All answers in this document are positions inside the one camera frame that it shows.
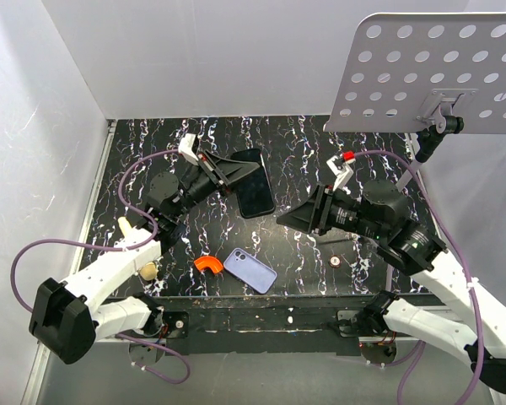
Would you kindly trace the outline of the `black phone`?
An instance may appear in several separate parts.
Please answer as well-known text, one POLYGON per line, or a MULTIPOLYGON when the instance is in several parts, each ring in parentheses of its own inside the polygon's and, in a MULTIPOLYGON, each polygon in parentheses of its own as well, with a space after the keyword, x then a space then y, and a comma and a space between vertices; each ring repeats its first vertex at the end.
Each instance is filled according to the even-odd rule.
POLYGON ((244 219, 254 219, 275 211, 272 187, 267 174, 261 151, 250 148, 231 154, 232 160, 249 161, 260 165, 235 191, 240 215, 244 219))

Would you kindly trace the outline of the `lavender phone case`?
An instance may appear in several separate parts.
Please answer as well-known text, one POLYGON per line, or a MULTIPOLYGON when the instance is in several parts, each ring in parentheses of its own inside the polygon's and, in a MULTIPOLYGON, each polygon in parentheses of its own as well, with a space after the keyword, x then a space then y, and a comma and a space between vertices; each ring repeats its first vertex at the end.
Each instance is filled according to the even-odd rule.
POLYGON ((235 248, 223 262, 224 269, 251 287, 266 294, 277 279, 277 273, 241 248, 235 248))

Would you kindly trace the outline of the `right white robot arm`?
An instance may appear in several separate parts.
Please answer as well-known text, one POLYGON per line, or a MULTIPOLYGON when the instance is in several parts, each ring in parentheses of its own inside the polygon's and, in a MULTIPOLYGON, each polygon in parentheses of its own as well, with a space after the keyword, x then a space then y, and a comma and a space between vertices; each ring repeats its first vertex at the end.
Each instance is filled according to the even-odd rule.
POLYGON ((340 229, 372 240, 389 265, 428 289, 460 319, 451 321, 381 291, 356 316, 374 335, 400 332, 459 359, 493 390, 506 394, 506 306, 477 281, 425 226, 409 218, 407 199, 389 181, 366 183, 360 199, 318 186, 308 200, 277 218, 304 234, 340 229))

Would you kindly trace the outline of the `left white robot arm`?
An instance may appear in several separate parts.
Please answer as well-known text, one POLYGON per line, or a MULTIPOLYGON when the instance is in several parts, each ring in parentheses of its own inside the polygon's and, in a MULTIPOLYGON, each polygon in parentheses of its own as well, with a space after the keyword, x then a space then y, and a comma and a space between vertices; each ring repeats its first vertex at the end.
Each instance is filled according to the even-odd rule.
POLYGON ((138 293, 107 303, 107 298, 181 238, 180 217, 215 192, 234 192, 251 185, 263 166, 257 161, 222 158, 205 150, 196 154, 184 180, 160 172, 145 197, 147 217, 139 217, 112 251, 86 268, 56 281, 48 278, 37 290, 29 331, 64 364, 79 361, 102 338, 133 330, 146 338, 164 326, 164 309, 138 293))

